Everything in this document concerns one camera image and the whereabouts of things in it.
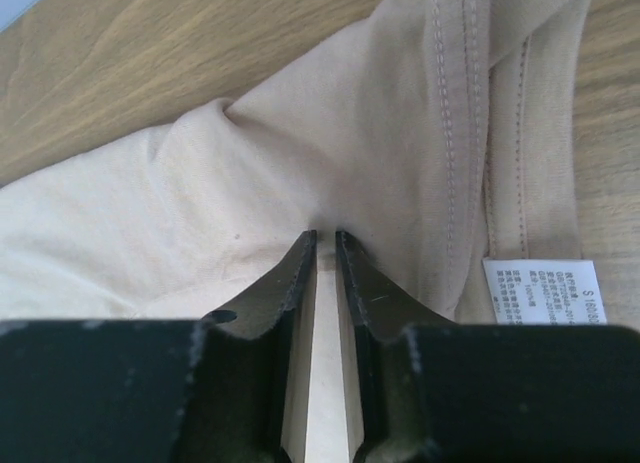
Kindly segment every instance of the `seam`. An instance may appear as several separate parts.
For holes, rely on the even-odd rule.
[[[492,181],[491,181],[491,151],[492,145],[487,145],[487,155],[484,163],[484,206],[485,214],[487,218],[487,233],[489,234],[489,257],[495,258],[496,256],[496,220],[493,211],[493,195],[492,195]]]
[[[520,74],[518,81],[518,102],[516,104],[516,141],[515,141],[515,163],[516,163],[516,186],[518,191],[518,227],[520,230],[520,252],[522,258],[528,257],[526,240],[525,211],[523,202],[523,167],[522,167],[522,124],[524,115],[524,77],[526,70],[527,54],[529,49],[529,38],[522,44],[520,52]]]
[[[455,223],[455,199],[456,189],[454,181],[455,153],[453,148],[453,124],[451,122],[451,109],[447,94],[447,79],[444,72],[444,42],[442,38],[442,23],[440,21],[440,2],[433,0],[433,23],[435,26],[436,59],[438,62],[438,93],[440,94],[440,115],[447,151],[447,194],[449,207],[447,210],[447,274],[445,276],[448,301],[451,294],[451,272],[453,268],[453,232]]]
[[[473,146],[473,142],[471,140],[471,135],[473,134],[473,117],[471,116],[473,113],[472,110],[472,102],[471,102],[471,65],[469,64],[469,28],[467,25],[467,1],[466,0],[460,0],[461,3],[461,7],[462,7],[462,41],[463,41],[463,49],[464,49],[464,70],[465,70],[465,90],[467,93],[467,120],[469,123],[469,135],[466,138],[466,152],[469,154],[469,191],[468,191],[468,197],[467,197],[467,205],[468,205],[468,214],[471,215],[471,213],[473,212],[473,184],[474,181],[472,179],[472,175],[473,175],[473,165],[475,163],[475,158],[474,158],[474,151],[475,151],[475,147]],[[466,254],[466,250],[467,250],[467,244],[468,241],[465,238],[465,248],[464,248],[464,254]]]
[[[473,244],[473,236],[475,235],[476,220],[478,217],[478,204],[482,197],[480,194],[480,187],[482,181],[482,173],[480,167],[482,166],[483,152],[480,151],[480,62],[478,52],[478,8],[476,0],[469,0],[469,6],[471,7],[471,64],[473,66],[473,122],[475,126],[475,167],[473,174],[473,182],[475,184],[471,197],[473,198],[473,208],[471,210],[471,235]]]

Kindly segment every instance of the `care label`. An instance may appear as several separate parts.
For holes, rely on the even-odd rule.
[[[500,324],[607,322],[592,261],[484,260],[483,263]]]

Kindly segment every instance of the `beige t-shirt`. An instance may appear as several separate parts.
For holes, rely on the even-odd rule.
[[[384,0],[237,101],[0,190],[1,318],[198,318],[321,231],[309,462],[346,461],[332,235],[460,322],[481,260],[578,258],[590,0]]]

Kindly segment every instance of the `wooden table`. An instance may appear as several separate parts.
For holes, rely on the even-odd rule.
[[[240,95],[379,1],[43,0],[0,34],[0,185]],[[609,319],[640,328],[639,1],[594,0],[575,164]]]

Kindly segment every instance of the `fabric fold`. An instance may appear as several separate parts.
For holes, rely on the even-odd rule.
[[[346,461],[331,235],[460,322],[494,321],[484,257],[578,257],[589,1],[384,0],[235,102],[8,185],[0,317],[198,318],[317,229],[307,461]]]

